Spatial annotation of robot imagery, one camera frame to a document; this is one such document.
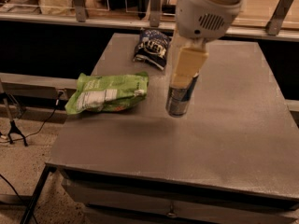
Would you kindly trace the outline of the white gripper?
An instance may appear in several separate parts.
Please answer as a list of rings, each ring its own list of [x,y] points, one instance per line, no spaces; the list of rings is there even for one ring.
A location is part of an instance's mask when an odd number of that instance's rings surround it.
[[[177,0],[177,29],[171,41],[172,88],[190,85],[208,58],[206,41],[226,34],[242,3],[243,0]]]

